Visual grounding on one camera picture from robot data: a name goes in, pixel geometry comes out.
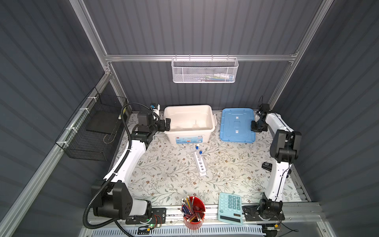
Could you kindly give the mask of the blue plastic bin lid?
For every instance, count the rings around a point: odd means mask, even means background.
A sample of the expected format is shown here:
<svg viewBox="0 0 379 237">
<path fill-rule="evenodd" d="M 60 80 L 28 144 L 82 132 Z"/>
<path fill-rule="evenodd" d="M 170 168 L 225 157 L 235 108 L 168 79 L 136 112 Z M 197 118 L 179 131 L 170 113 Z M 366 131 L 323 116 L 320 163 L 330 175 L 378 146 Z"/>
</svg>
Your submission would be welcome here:
<svg viewBox="0 0 379 237">
<path fill-rule="evenodd" d="M 220 123 L 220 139 L 224 142 L 254 143 L 256 134 L 251 130 L 251 122 L 254 120 L 253 109 L 223 109 Z"/>
</svg>

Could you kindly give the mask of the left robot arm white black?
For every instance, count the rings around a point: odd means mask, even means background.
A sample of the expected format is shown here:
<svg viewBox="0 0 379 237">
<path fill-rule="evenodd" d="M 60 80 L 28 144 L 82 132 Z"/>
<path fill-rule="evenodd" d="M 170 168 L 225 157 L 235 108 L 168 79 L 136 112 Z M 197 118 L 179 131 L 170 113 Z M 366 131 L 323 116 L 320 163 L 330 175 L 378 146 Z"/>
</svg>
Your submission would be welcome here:
<svg viewBox="0 0 379 237">
<path fill-rule="evenodd" d="M 152 218 L 151 202 L 133 198 L 127 185 L 155 134 L 169 131 L 171 120 L 160 119 L 159 104 L 143 105 L 138 114 L 138 124 L 133 131 L 129 131 L 125 119 L 127 107 L 125 104 L 120 112 L 120 119 L 128 137 L 127 147 L 105 177 L 93 183 L 92 198 L 83 213 L 83 225 L 90 230 L 111 223 L 119 226 L 120 220 L 130 218 L 143 222 Z"/>
</svg>

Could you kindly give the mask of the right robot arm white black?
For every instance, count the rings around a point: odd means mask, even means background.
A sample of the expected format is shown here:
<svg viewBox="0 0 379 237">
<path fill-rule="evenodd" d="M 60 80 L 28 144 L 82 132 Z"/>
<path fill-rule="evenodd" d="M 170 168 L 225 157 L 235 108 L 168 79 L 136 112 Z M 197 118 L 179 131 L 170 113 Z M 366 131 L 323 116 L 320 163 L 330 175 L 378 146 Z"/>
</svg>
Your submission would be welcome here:
<svg viewBox="0 0 379 237">
<path fill-rule="evenodd" d="M 260 104 L 257 116 L 259 119 L 251 122 L 251 130 L 257 133 L 271 133 L 269 154 L 274 159 L 268 185 L 258 206 L 258 214 L 264 221 L 272 218 L 280 220 L 286 177 L 299 156 L 302 134 L 293 130 L 269 104 Z"/>
</svg>

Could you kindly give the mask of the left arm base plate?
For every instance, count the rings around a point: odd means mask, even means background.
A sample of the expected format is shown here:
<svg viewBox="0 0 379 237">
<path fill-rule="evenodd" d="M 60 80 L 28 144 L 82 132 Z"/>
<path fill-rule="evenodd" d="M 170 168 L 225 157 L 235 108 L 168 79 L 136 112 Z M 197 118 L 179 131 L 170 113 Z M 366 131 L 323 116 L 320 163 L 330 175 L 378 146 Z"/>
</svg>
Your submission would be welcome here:
<svg viewBox="0 0 379 237">
<path fill-rule="evenodd" d="M 139 224 L 165 224 L 167 216 L 166 208 L 152 208 L 149 216 L 133 216 L 125 220 L 126 225 Z"/>
</svg>

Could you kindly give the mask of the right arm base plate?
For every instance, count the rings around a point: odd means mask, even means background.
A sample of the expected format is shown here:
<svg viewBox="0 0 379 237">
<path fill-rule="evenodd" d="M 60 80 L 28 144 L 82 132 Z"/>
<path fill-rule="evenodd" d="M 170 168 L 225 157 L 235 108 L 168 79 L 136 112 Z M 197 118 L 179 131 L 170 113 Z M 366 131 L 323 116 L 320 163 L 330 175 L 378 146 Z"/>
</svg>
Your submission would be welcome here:
<svg viewBox="0 0 379 237">
<path fill-rule="evenodd" d="M 246 221 L 284 221 L 284 213 L 270 210 L 260 210 L 259 205 L 242 206 L 242 214 Z"/>
</svg>

